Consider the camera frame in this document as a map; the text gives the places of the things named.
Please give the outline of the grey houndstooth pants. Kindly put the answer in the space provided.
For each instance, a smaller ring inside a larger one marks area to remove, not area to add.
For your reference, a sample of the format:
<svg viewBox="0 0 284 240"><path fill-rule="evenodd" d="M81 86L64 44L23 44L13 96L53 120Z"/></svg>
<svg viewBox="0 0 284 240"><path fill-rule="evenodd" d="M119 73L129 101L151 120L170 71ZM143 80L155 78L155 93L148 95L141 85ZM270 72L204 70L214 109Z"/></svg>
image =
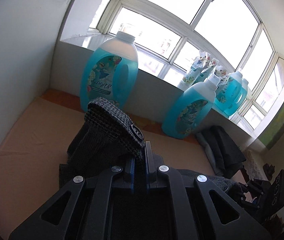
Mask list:
<svg viewBox="0 0 284 240"><path fill-rule="evenodd" d="M59 166L59 187L76 176L98 177L130 159L142 164L144 150L144 135L130 117L108 100L94 99L67 149L67 163Z"/></svg>

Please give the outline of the white lace cloth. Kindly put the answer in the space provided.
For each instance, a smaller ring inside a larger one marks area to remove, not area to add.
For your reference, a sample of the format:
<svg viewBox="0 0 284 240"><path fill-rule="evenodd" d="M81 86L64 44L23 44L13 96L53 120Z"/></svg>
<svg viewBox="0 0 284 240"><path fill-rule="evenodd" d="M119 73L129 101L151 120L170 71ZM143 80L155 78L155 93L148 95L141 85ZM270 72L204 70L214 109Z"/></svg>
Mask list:
<svg viewBox="0 0 284 240"><path fill-rule="evenodd" d="M243 154L246 158L246 161L243 163L243 165L249 178L267 180L267 177L263 171L263 165L265 163L260 155L249 149L244 150Z"/></svg>

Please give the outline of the dark folded clothes pile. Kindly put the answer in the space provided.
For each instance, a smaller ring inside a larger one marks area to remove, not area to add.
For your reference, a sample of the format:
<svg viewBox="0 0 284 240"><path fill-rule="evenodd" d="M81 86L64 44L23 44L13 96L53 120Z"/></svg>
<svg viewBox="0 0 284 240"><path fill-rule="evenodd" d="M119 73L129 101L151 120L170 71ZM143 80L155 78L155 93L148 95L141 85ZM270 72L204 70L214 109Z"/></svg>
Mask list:
<svg viewBox="0 0 284 240"><path fill-rule="evenodd" d="M221 126L195 134L217 176L231 179L246 161L244 154Z"/></svg>

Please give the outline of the pink towel blanket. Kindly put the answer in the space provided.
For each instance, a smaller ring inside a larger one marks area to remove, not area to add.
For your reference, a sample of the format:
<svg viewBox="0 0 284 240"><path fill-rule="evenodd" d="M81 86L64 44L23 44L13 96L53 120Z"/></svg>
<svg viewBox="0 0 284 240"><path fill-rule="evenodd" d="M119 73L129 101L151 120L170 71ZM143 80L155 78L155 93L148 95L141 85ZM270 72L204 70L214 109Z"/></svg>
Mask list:
<svg viewBox="0 0 284 240"><path fill-rule="evenodd" d="M0 146L0 237L10 233L59 188L59 165L84 114L35 100Z"/></svg>

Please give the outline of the large blue detergent bottle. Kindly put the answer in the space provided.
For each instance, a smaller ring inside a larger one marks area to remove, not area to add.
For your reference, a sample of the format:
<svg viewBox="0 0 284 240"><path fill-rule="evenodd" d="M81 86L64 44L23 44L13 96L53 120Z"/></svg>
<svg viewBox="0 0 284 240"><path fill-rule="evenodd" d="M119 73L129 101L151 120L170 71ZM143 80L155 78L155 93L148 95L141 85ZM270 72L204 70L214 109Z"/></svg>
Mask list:
<svg viewBox="0 0 284 240"><path fill-rule="evenodd" d="M90 101L103 97L122 109L138 75L135 37L122 31L103 42L89 58L80 87L81 109Z"/></svg>

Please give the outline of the floral refill pouches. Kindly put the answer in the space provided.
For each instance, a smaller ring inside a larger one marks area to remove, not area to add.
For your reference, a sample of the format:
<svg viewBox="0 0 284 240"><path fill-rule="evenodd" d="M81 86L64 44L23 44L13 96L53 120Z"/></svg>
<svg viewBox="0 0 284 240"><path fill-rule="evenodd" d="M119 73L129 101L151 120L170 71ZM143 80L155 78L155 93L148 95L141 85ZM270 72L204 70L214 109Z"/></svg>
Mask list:
<svg viewBox="0 0 284 240"><path fill-rule="evenodd" d="M192 85L204 82L211 74L215 74L220 82L227 80L231 72L220 61L206 51L199 51L189 71L182 77L177 87L183 91Z"/></svg>

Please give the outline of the white window frame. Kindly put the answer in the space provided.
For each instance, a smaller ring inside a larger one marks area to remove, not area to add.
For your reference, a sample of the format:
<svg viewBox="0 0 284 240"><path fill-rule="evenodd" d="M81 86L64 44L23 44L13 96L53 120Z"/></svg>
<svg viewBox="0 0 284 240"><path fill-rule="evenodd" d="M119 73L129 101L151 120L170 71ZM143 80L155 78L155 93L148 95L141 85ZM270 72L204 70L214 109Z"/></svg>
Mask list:
<svg viewBox="0 0 284 240"><path fill-rule="evenodd" d="M231 120L259 138L284 101L284 0L102 0L88 35L127 32L176 85L201 50L248 80Z"/></svg>

